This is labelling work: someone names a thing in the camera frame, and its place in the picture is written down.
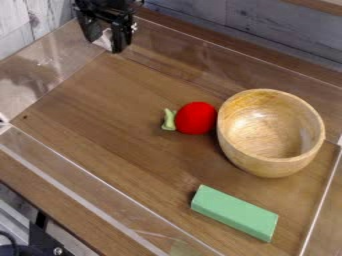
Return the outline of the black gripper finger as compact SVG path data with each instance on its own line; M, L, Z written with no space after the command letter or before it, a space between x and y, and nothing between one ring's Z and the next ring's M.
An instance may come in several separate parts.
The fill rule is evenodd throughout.
M103 36L103 29L99 20L95 17L86 15L83 12L79 12L78 21L86 39L90 42L96 41Z
M111 24L112 38L111 46L112 52L120 53L132 41L132 21L119 21Z

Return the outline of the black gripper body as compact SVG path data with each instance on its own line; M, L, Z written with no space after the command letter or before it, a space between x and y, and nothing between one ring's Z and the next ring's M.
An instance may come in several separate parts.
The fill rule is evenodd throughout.
M95 17L99 21L111 23L116 18L132 21L136 4L139 0L74 0L74 9L78 13Z

